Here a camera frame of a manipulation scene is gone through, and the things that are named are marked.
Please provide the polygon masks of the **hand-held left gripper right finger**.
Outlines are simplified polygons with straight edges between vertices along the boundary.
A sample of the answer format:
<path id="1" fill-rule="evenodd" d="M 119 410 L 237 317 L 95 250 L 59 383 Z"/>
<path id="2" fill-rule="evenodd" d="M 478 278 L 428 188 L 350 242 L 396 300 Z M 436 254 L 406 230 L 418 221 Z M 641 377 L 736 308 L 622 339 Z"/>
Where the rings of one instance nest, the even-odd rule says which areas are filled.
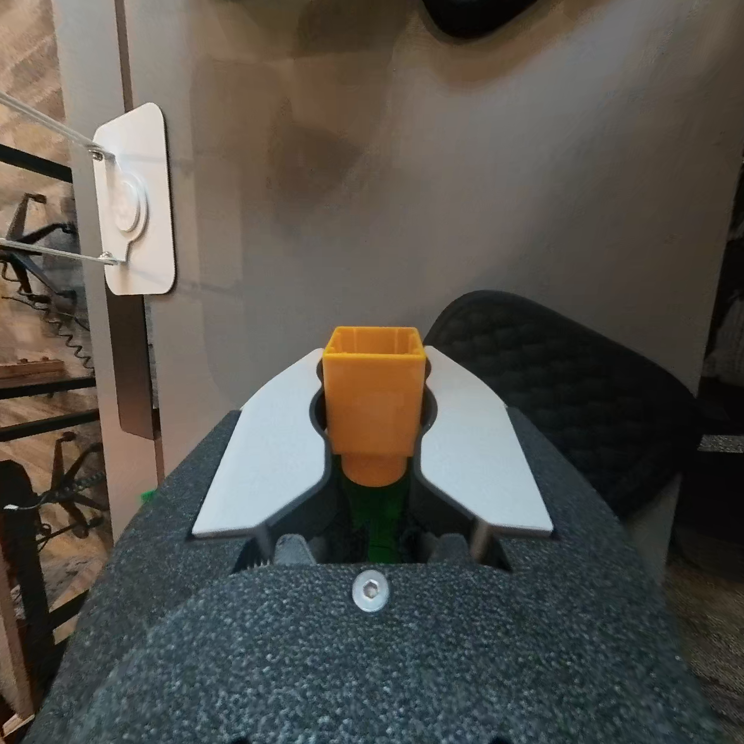
<path id="1" fill-rule="evenodd" d="M 418 446 L 423 483 L 503 534 L 549 537 L 544 504 L 507 406 L 479 377 L 431 345 L 425 389 L 434 414 Z"/>

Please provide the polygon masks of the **orange mega block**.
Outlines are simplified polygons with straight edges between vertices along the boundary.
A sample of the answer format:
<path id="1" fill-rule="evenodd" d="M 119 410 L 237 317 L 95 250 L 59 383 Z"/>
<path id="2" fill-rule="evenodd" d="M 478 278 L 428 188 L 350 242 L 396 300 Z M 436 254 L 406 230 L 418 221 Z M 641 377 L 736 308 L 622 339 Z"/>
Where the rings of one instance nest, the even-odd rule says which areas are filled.
<path id="1" fill-rule="evenodd" d="M 327 436 L 362 487 L 400 480 L 420 431 L 426 354 L 415 327 L 337 327 L 322 355 Z"/>

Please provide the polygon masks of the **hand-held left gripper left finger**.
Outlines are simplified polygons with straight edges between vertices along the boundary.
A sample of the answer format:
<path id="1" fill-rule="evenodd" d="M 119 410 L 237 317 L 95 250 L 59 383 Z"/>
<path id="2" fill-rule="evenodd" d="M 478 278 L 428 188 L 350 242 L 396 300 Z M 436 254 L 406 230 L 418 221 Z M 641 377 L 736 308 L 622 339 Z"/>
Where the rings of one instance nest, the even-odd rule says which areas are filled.
<path id="1" fill-rule="evenodd" d="M 241 407 L 192 537 L 255 534 L 276 525 L 328 482 L 332 448 L 318 413 L 322 355 L 321 348 L 313 349 Z"/>

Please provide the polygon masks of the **black mesh pad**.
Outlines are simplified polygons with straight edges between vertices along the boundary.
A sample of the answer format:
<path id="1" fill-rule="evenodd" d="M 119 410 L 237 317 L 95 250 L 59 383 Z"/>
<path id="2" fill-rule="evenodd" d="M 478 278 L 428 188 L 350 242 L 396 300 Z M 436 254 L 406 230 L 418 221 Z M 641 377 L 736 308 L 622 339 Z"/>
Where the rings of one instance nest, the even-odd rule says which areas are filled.
<path id="1" fill-rule="evenodd" d="M 619 518 L 649 505 L 698 451 L 701 412 L 682 382 L 529 299 L 466 293 L 424 343 L 524 414 Z"/>
<path id="2" fill-rule="evenodd" d="M 433 25 L 456 40 L 474 40 L 497 31 L 536 1 L 422 1 Z"/>

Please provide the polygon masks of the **black office chair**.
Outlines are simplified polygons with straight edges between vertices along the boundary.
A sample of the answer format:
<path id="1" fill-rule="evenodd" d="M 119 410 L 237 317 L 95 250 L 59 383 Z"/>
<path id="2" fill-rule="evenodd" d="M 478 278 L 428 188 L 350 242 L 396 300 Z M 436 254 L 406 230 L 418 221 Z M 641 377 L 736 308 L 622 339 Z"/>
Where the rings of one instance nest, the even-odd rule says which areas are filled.
<path id="1" fill-rule="evenodd" d="M 78 539 L 86 539 L 90 533 L 104 523 L 102 513 L 108 507 L 94 501 L 84 494 L 84 491 L 102 484 L 106 475 L 104 471 L 96 471 L 90 475 L 79 477 L 79 470 L 92 455 L 103 453 L 102 442 L 94 442 L 82 451 L 68 469 L 64 466 L 63 445 L 75 441 L 77 435 L 67 431 L 55 440 L 51 467 L 50 489 L 39 497 L 39 506 L 59 505 L 67 513 L 69 524 L 54 530 L 44 522 L 40 514 L 35 517 L 36 546 L 41 551 L 52 539 L 71 532 Z"/>
<path id="2" fill-rule="evenodd" d="M 28 210 L 33 202 L 46 205 L 47 198 L 41 193 L 24 193 L 2 236 L 9 243 L 29 247 L 29 250 L 2 247 L 2 280 L 14 288 L 18 299 L 47 309 L 71 312 L 78 307 L 78 290 L 52 278 L 43 265 L 43 260 L 52 256 L 33 247 L 45 247 L 45 241 L 52 238 L 53 249 L 77 248 L 77 228 L 72 222 L 49 222 L 39 228 L 27 229 Z"/>

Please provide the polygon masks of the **green plastic bin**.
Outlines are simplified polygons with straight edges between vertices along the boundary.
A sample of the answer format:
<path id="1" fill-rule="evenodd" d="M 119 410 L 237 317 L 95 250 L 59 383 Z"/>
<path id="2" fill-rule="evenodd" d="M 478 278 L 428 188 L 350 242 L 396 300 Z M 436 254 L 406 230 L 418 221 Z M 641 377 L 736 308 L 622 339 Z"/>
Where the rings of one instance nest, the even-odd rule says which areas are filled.
<path id="1" fill-rule="evenodd" d="M 350 515 L 345 549 L 348 563 L 402 563 L 401 535 L 405 527 L 408 477 L 383 487 L 366 487 L 341 476 Z"/>

